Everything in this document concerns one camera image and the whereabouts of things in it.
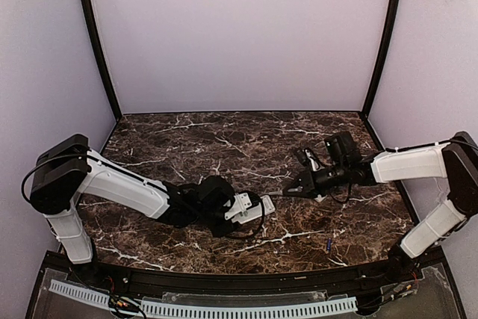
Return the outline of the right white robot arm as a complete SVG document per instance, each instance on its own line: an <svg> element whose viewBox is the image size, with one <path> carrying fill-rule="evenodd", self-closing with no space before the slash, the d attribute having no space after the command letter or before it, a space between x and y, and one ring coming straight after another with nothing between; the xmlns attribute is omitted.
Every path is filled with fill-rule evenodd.
<svg viewBox="0 0 478 319"><path fill-rule="evenodd" d="M284 187L284 196L316 199L343 185L374 186L424 178L448 181L445 200L389 250L391 260L414 260L477 215L477 144L466 131L448 140L385 149L370 156L360 153L348 131L329 136L324 143L332 165L322 164L309 148L297 150L305 169Z"/></svg>

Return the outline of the white battery cover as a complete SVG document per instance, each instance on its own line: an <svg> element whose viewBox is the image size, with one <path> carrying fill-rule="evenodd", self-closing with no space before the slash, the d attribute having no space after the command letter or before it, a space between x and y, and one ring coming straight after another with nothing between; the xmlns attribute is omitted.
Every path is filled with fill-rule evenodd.
<svg viewBox="0 0 478 319"><path fill-rule="evenodd" d="M318 195L317 197L314 198L314 200L318 203L321 203L322 201L324 201L324 199L325 197L321 195Z"/></svg>

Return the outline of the white remote control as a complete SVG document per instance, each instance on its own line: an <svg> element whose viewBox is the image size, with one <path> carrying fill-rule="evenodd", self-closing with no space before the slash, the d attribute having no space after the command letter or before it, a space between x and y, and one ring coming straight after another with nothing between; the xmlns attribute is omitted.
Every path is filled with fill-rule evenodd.
<svg viewBox="0 0 478 319"><path fill-rule="evenodd" d="M273 204L272 199L269 195L264 195L261 197L262 202L257 205L253 205L251 208L248 208L244 212L239 213L237 218L240 224L245 224L250 221L261 219L262 216L267 216L276 211L276 207Z"/></svg>

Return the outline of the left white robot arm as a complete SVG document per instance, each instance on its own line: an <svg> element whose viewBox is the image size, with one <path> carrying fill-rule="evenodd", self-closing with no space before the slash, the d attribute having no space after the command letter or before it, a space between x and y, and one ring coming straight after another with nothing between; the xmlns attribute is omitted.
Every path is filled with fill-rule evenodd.
<svg viewBox="0 0 478 319"><path fill-rule="evenodd" d="M24 177L31 181L23 199L41 213L72 264L89 264L94 245L83 227L75 201L89 194L140 212L179 229L206 226L215 238L235 239L235 231L254 220L264 221L264 200L251 191L236 192L220 176L199 184L173 185L136 174L91 149L88 139L74 134L41 154Z"/></svg>

